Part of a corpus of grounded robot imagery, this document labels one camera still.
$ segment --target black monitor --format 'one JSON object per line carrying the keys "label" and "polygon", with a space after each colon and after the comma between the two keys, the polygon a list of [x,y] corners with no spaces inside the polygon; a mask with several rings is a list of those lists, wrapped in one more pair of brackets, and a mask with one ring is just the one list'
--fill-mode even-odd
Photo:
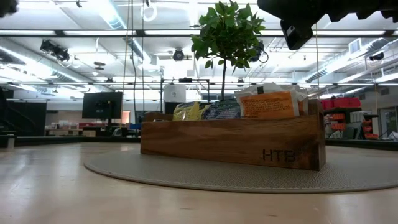
{"label": "black monitor", "polygon": [[123,93],[85,93],[82,118],[120,119]]}

